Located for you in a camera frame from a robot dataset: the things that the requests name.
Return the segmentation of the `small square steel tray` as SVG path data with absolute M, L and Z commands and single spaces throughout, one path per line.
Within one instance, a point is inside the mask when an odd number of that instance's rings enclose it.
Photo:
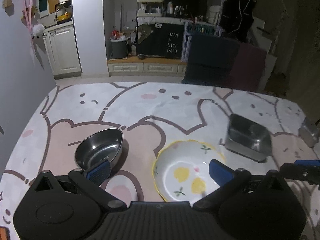
M 308 117 L 305 117 L 303 123 L 298 129 L 298 135 L 310 148 L 313 148 L 319 142 L 318 124 L 319 120 L 313 122 Z

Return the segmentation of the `large square steel tray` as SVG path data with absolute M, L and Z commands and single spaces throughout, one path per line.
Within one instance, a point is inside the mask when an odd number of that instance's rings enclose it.
M 259 163 L 272 155 L 271 134 L 268 129 L 237 114 L 229 117 L 225 148 Z

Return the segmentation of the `yellow pot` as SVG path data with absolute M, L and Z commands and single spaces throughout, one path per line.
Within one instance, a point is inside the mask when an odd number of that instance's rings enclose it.
M 68 22 L 72 19 L 72 12 L 66 8 L 57 8 L 56 21 L 58 24 Z

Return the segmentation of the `round steel bowl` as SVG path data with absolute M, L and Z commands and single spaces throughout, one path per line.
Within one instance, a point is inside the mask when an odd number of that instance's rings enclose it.
M 123 133 L 117 128 L 94 133 L 76 148 L 75 161 L 80 168 L 86 170 L 103 160 L 108 160 L 113 169 L 122 155 L 123 140 Z

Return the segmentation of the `black hanging jacket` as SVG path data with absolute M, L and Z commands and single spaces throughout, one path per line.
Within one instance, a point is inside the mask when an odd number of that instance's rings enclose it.
M 223 37 L 247 41 L 247 34 L 254 22 L 254 0 L 226 0 L 222 6 L 219 27 L 223 30 Z

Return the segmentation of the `cartoon bear tablecloth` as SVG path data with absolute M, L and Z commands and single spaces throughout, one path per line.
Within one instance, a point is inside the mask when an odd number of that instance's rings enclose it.
M 225 148 L 232 114 L 271 132 L 273 150 L 265 163 Z M 178 149 L 182 141 L 197 143 L 201 155 L 254 174 L 318 159 L 319 146 L 310 148 L 298 135 L 304 118 L 294 102 L 230 88 L 149 82 L 56 87 L 26 124 L 1 178 L 1 239 L 17 239 L 13 214 L 39 172 L 63 175 L 76 168 L 77 146 L 99 131 L 117 128 L 124 136 L 124 154 L 103 189 L 127 203 L 157 202 L 165 195 L 154 184 L 154 162 L 164 149 Z

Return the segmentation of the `white storage shelf rack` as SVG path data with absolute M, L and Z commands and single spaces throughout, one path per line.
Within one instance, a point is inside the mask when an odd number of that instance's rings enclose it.
M 164 0 L 137 0 L 137 17 L 162 17 Z

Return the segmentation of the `yellow rim floral bowl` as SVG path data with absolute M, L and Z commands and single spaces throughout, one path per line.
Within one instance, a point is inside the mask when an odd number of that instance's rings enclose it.
M 176 141 L 163 148 L 152 166 L 155 189 L 166 202 L 194 204 L 220 186 L 209 175 L 209 163 L 225 163 L 218 146 L 196 140 Z

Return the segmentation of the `white plush wall toy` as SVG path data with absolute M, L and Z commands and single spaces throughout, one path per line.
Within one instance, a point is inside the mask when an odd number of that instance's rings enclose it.
M 31 31 L 31 38 L 39 38 L 40 36 L 44 35 L 45 27 L 42 24 L 36 24 L 33 26 Z

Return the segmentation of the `white kitchen cabinet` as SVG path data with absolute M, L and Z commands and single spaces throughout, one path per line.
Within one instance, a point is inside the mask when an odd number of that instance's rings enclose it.
M 54 76 L 82 73 L 72 22 L 45 29 L 43 39 Z

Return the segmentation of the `low wooden drawer cabinet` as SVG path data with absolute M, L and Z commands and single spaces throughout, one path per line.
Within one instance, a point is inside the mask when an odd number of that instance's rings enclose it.
M 163 57 L 130 56 L 123 59 L 107 60 L 110 76 L 181 76 L 185 74 L 186 62 L 180 59 L 167 59 Z

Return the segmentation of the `maroon chair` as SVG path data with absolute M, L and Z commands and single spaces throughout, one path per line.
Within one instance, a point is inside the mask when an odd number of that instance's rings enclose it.
M 251 44 L 241 43 L 227 83 L 229 87 L 256 91 L 265 71 L 266 51 Z

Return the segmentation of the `grey trash bin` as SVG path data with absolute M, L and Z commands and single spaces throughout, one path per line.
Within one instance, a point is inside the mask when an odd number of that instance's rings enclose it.
M 112 47 L 112 57 L 114 59 L 123 59 L 127 57 L 128 54 L 128 38 L 119 38 L 117 40 L 111 40 Z

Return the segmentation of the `black letter board sign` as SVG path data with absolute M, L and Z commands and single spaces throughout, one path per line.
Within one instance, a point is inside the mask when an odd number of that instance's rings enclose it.
M 137 54 L 180 59 L 184 26 L 171 23 L 141 24 L 137 28 Z

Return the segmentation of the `dark blue chair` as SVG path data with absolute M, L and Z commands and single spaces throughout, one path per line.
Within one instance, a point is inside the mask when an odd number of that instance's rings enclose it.
M 240 43 L 228 38 L 193 34 L 183 84 L 223 84 L 238 55 Z

